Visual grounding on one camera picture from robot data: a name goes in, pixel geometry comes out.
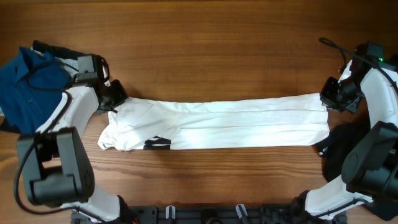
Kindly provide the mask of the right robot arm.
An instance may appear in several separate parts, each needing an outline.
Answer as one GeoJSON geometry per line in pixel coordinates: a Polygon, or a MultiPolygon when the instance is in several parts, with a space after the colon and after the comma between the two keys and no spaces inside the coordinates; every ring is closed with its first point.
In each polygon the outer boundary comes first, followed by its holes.
{"type": "Polygon", "coordinates": [[[331,221],[358,205],[385,221],[397,216],[397,72],[372,68],[360,87],[371,129],[347,155],[341,175],[294,200],[292,223],[331,221]]]}

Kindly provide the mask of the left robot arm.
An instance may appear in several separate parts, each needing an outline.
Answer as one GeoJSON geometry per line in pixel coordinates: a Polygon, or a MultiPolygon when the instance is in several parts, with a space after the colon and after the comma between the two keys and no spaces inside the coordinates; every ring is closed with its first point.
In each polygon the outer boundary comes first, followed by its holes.
{"type": "Polygon", "coordinates": [[[71,210],[92,223],[136,223],[124,199],[98,187],[81,135],[96,111],[113,111],[127,93],[119,80],[105,85],[99,78],[46,88],[26,81],[38,91],[60,93],[66,101],[47,120],[42,131],[17,140],[19,167],[14,198],[33,215],[71,210]]]}

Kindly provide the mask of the white polo shirt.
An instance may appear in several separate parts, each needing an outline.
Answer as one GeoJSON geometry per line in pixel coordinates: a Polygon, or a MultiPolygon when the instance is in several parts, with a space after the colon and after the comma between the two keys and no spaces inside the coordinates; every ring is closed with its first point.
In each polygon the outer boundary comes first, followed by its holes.
{"type": "Polygon", "coordinates": [[[311,146],[330,132],[318,93],[204,103],[128,98],[108,119],[98,145],[119,151],[311,146]]]}

